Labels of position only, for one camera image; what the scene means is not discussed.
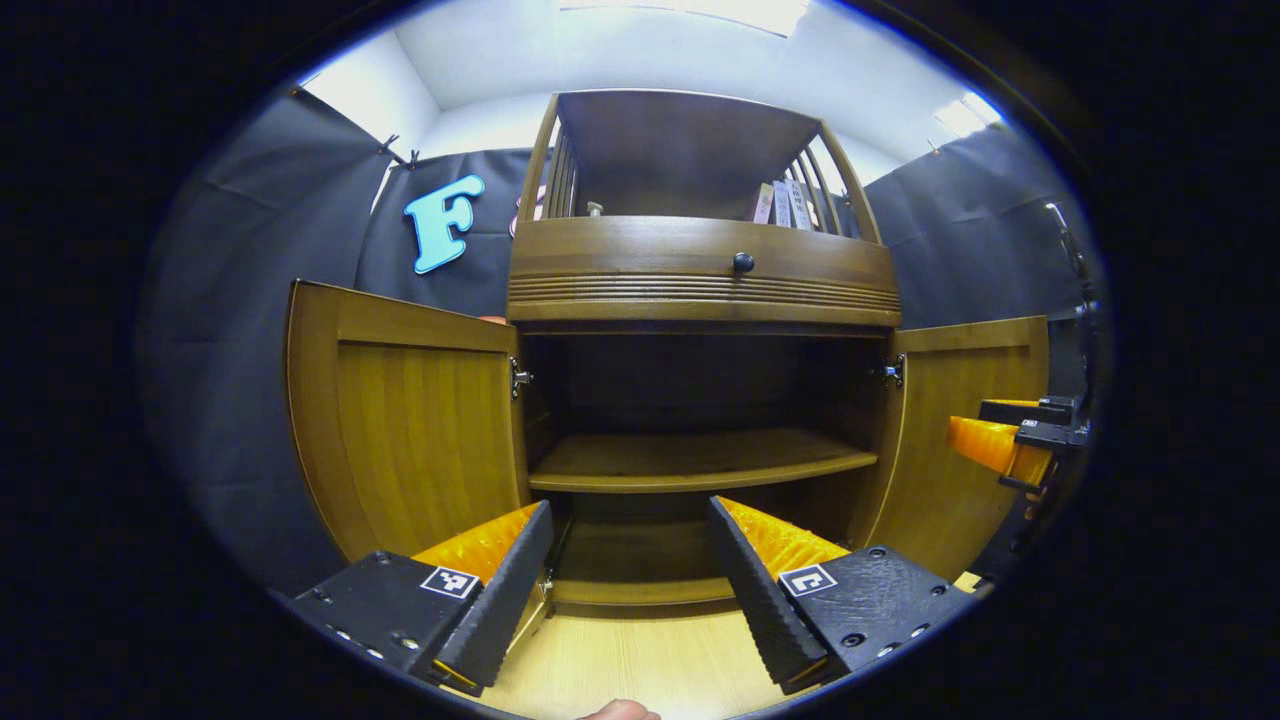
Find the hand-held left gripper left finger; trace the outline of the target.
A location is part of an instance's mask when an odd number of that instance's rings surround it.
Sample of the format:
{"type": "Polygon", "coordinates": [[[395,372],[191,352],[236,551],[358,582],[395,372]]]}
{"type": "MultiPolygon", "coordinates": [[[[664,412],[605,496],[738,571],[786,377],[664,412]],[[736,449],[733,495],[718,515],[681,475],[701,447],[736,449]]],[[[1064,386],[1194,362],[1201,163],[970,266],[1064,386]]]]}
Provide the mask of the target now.
{"type": "Polygon", "coordinates": [[[412,556],[371,552],[287,603],[393,673],[479,697],[541,602],[553,530],[539,501],[412,556]]]}

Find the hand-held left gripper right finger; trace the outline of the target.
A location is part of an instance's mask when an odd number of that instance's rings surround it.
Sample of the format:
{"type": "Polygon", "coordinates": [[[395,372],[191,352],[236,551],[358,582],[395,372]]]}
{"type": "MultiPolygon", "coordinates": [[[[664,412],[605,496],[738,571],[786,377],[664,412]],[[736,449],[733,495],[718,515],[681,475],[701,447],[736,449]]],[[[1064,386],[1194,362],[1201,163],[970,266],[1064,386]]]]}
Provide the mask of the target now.
{"type": "Polygon", "coordinates": [[[710,497],[707,525],[762,662],[786,694],[865,675],[979,598],[884,544],[846,550],[723,496],[710,497]]]}

